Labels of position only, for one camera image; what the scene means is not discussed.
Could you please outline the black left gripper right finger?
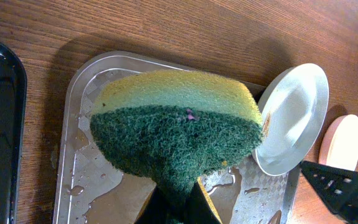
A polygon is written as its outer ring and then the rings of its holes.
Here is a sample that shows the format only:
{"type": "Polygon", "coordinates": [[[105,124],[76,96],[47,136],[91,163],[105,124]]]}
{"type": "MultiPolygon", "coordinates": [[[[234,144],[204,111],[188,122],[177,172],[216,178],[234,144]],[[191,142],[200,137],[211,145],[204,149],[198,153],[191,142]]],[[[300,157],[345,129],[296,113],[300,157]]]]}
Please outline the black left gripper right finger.
{"type": "Polygon", "coordinates": [[[198,182],[192,188],[184,209],[184,224],[221,224],[219,215],[213,212],[213,203],[198,182]]]}

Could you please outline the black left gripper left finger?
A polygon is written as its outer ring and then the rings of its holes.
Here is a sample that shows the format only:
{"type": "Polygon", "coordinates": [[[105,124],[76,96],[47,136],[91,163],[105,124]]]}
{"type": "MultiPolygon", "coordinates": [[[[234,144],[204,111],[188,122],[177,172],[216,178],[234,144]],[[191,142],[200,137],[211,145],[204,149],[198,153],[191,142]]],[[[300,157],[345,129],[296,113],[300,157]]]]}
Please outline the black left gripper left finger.
{"type": "Polygon", "coordinates": [[[144,208],[139,212],[135,224],[177,224],[179,221],[172,215],[170,205],[161,190],[156,187],[151,193],[144,208]]]}

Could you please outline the yellow green sponge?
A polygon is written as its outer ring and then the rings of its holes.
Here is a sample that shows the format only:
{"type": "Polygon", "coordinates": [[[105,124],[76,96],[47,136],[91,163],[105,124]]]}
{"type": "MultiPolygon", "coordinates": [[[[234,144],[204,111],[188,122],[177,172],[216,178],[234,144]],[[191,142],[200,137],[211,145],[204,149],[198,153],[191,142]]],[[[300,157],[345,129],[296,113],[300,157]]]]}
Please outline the yellow green sponge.
{"type": "Polygon", "coordinates": [[[262,122],[243,83],[159,70],[107,84],[94,102],[90,130],[115,168],[151,178],[181,210],[198,177],[238,165],[261,145],[262,122]]]}

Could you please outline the grey-white plate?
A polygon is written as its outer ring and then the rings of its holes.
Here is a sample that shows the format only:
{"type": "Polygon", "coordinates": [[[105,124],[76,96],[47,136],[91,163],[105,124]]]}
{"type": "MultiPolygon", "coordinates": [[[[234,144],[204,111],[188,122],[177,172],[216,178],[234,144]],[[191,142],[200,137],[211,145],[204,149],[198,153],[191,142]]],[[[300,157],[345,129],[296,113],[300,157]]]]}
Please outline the grey-white plate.
{"type": "Polygon", "coordinates": [[[321,131],[328,101],[327,76],[314,63],[289,68],[269,84],[257,103],[264,140],[252,153],[262,172],[280,176],[304,159],[321,131]]]}

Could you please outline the pink-white plate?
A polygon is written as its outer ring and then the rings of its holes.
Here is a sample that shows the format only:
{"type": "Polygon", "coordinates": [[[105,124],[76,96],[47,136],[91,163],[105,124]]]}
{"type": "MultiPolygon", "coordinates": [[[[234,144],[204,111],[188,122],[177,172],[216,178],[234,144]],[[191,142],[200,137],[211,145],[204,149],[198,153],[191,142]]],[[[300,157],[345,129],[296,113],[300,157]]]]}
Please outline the pink-white plate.
{"type": "Polygon", "coordinates": [[[355,171],[358,162],[358,116],[336,118],[324,134],[318,163],[355,171]]]}

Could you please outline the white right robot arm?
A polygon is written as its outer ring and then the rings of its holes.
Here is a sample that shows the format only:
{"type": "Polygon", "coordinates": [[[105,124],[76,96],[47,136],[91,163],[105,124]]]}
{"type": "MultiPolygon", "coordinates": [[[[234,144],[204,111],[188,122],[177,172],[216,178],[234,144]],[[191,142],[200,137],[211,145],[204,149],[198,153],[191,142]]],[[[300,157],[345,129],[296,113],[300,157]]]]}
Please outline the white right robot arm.
{"type": "Polygon", "coordinates": [[[358,172],[310,161],[301,162],[300,169],[333,215],[358,224],[358,172]]]}

